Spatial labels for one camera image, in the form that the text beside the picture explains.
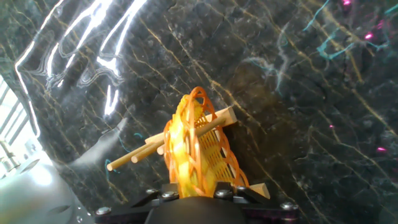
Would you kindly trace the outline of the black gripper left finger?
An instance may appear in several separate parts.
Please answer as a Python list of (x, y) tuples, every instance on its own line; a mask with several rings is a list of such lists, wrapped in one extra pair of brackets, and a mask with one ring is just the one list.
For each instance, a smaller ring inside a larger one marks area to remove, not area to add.
[(163, 184), (159, 189), (147, 189), (130, 207), (157, 207), (161, 203), (179, 199), (178, 184)]

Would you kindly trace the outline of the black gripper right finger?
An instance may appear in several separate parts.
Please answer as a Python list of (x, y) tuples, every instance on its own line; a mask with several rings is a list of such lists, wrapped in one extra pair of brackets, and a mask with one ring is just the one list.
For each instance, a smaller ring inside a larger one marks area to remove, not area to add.
[(265, 204), (265, 184), (235, 186), (229, 182), (218, 182), (213, 197), (240, 204)]

